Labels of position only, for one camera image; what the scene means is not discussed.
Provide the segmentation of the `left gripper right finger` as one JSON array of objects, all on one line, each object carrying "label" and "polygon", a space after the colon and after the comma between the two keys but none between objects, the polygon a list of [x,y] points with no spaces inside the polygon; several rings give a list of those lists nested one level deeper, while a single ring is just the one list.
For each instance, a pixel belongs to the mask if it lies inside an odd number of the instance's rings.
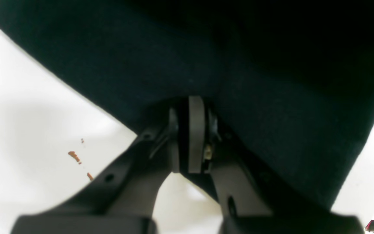
[{"label": "left gripper right finger", "polygon": [[221,234],[362,234],[359,220],[302,196],[219,121],[188,97],[188,173],[209,178],[221,206]]}]

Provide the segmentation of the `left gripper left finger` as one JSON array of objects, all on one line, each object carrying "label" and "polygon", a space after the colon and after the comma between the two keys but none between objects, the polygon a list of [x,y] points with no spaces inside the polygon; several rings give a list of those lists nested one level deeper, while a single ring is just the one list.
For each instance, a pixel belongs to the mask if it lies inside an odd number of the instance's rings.
[{"label": "left gripper left finger", "polygon": [[89,185],[46,212],[20,216],[11,233],[156,234],[157,194],[180,171],[178,140],[187,127],[187,109],[171,107],[163,123],[146,129]]}]

